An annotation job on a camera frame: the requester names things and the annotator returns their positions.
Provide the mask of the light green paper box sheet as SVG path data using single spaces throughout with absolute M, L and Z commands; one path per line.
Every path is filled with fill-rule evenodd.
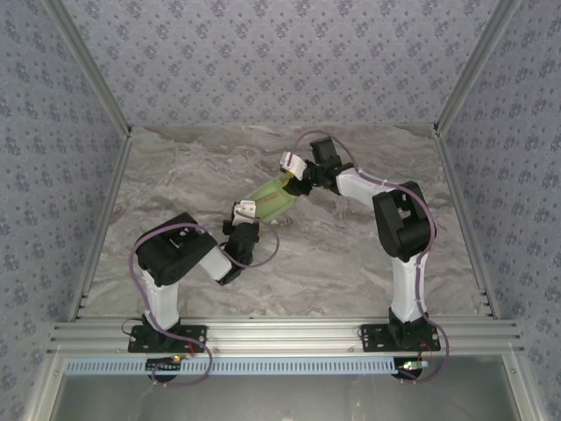
M 290 210 L 295 203 L 295 197 L 287 194 L 282 189 L 280 175 L 262 184 L 247 197 L 248 200 L 253 200 L 257 205 L 256 217 L 266 222 L 273 221 L 281 214 Z M 261 203 L 259 201 L 268 195 L 280 195 L 282 199 L 276 203 Z

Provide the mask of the small black circuit board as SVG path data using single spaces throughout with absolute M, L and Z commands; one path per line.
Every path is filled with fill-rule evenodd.
M 146 372 L 178 372 L 181 370 L 181 356 L 149 358 L 145 363 Z
M 397 373 L 394 377 L 409 381 L 416 381 L 429 363 L 423 359 L 394 358 Z

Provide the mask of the aluminium table end rail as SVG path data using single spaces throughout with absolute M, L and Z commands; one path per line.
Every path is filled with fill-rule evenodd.
M 274 130 L 303 130 L 303 129 L 351 129 L 359 127 L 395 127 L 403 130 L 414 130 L 419 132 L 432 132 L 434 129 L 433 123 L 346 123 L 337 124 L 333 122 L 323 124 L 280 124 L 280 123 L 255 123 L 255 124 L 206 124 L 206 125 L 134 125 L 134 128 L 144 128 L 147 130 L 163 130 L 163 129 L 202 129 L 202 128 L 267 128 Z

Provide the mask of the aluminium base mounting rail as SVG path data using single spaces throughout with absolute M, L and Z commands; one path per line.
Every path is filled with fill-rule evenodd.
M 385 318 L 184 318 L 205 325 L 207 345 L 218 357 L 346 356 L 362 352 L 359 327 Z M 524 351 L 516 322 L 490 317 L 437 318 L 451 355 L 499 355 Z M 54 326 L 46 350 L 64 355 L 123 355 L 128 338 L 120 318 L 86 317 Z

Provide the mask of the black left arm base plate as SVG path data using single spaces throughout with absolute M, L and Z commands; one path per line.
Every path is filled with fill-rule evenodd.
M 129 353 L 204 353 L 200 343 L 207 339 L 205 325 L 177 325 L 173 335 L 196 340 L 197 343 L 171 338 L 151 325 L 135 325 L 131 328 L 127 351 Z

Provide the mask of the aluminium table side rail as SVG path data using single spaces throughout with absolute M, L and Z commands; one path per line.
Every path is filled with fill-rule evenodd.
M 451 198 L 455 205 L 459 226 L 461 228 L 465 241 L 465 247 L 472 264 L 475 280 L 479 289 L 482 291 L 481 295 L 486 299 L 484 302 L 486 314 L 494 319 L 500 319 L 502 318 L 500 306 L 494 294 L 493 284 L 486 268 L 486 263 L 479 246 L 476 232 L 472 226 L 472 220 L 470 219 L 468 207 L 465 202 L 457 173 L 453 166 L 448 146 L 445 140 L 438 134 L 436 134 L 436 146 L 446 181 L 451 192 Z
M 124 136 L 123 144 L 117 156 L 117 163 L 113 169 L 109 189 L 105 196 L 101 213 L 97 220 L 96 229 L 94 230 L 93 241 L 84 261 L 81 276 L 77 283 L 73 301 L 67 316 L 68 322 L 75 322 L 78 318 L 82 299 L 89 293 L 91 282 L 94 278 L 96 267 L 103 249 L 104 239 L 110 224 L 113 207 L 117 200 L 117 194 L 124 176 L 126 163 L 131 151 L 131 135 L 127 133 Z

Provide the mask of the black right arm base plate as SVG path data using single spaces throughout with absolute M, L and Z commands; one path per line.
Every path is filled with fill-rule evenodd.
M 359 327 L 364 352 L 440 351 L 437 329 L 431 325 L 398 328 L 396 325 L 361 325 Z

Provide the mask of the aluminium slanted frame post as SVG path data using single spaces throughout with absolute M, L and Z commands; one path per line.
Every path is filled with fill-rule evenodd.
M 434 132 L 438 138 L 442 139 L 451 127 L 521 2 L 522 0 L 497 0 L 434 123 Z
M 82 35 L 71 18 L 66 6 L 61 0 L 40 0 L 49 13 L 61 37 L 64 39 L 71 54 L 77 61 L 90 87 L 107 112 L 111 122 L 119 133 L 127 138 L 130 126 L 121 111 L 117 99 L 112 94 L 109 85 L 104 80 L 101 69 L 89 51 Z

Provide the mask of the aluminium lower frame rail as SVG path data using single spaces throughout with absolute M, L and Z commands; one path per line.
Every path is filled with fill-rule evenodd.
M 49 353 L 39 367 L 39 372 L 25 406 L 23 421 L 49 421 L 64 375 L 65 358 Z
M 516 353 L 508 353 L 502 357 L 515 406 L 521 421 L 541 421 L 531 393 L 528 370 L 523 367 L 521 357 Z

